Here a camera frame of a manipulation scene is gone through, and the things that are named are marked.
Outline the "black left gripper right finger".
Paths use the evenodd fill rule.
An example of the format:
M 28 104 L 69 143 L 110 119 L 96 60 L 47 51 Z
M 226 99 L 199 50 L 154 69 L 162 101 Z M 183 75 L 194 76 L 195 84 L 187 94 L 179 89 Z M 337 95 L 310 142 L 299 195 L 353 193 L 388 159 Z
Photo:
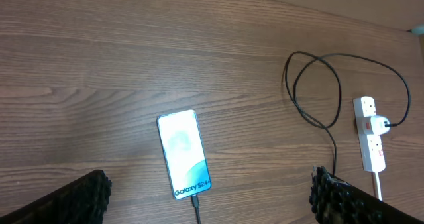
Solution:
M 315 167 L 311 177 L 309 203 L 320 224 L 423 224 L 332 175 L 323 166 Z

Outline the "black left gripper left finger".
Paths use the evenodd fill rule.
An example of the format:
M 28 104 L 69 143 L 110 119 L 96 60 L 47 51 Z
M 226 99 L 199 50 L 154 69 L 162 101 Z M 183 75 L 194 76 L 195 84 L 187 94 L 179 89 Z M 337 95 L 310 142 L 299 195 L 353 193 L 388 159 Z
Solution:
M 112 181 L 94 170 L 1 217 L 1 224 L 102 224 Z

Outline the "Samsung Galaxy smartphone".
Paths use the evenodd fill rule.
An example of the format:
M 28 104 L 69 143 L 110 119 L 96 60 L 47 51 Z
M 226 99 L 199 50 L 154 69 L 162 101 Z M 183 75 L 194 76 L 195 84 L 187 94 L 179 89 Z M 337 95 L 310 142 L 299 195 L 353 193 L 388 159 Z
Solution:
M 196 112 L 162 115 L 157 125 L 173 197 L 180 200 L 209 190 L 212 183 Z

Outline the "white charger plug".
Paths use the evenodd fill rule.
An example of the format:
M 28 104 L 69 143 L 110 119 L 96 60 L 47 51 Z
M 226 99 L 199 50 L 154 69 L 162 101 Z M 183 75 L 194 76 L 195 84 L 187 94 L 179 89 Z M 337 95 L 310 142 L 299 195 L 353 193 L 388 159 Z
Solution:
M 390 130 L 390 121 L 387 117 L 373 115 L 361 118 L 359 127 L 365 135 L 382 135 Z

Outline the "white power strip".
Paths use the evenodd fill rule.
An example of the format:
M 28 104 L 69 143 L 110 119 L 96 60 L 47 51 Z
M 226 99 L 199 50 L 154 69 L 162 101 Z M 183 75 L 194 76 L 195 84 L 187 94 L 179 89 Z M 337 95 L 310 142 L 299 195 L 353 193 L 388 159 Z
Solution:
M 359 127 L 360 119 L 377 115 L 375 101 L 364 96 L 353 99 L 354 115 L 364 170 L 378 173 L 386 168 L 381 135 L 365 135 Z

